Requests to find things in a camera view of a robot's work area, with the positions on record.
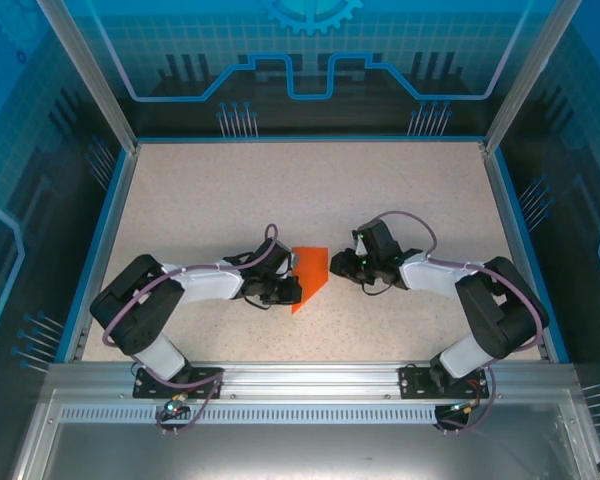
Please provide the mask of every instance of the ventilated metal strip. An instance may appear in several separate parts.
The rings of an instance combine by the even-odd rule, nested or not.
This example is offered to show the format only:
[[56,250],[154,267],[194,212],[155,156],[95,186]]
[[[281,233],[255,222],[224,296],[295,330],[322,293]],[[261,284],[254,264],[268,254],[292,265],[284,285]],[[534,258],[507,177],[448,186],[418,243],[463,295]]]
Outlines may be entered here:
[[[155,405],[72,405],[64,407],[63,423],[151,424],[161,407]],[[170,423],[186,423],[192,412]],[[212,405],[200,423],[206,424],[434,424],[433,405]]]

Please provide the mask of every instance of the beige work surface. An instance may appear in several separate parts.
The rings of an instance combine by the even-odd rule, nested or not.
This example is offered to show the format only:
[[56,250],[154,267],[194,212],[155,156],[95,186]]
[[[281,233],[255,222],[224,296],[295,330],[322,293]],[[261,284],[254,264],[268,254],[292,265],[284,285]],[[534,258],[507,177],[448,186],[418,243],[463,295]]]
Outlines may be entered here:
[[[509,255],[475,143],[144,145],[105,285],[144,253],[195,264],[253,250],[269,222],[287,246],[331,256],[352,246],[352,229],[393,209],[430,223],[438,258]],[[403,250],[429,246],[418,223],[387,223]],[[164,331],[192,361],[402,361],[430,359],[469,327],[457,301],[396,288],[368,297],[331,275],[293,316],[288,306],[212,300],[178,307]],[[126,358],[101,335],[93,322],[84,360]]]

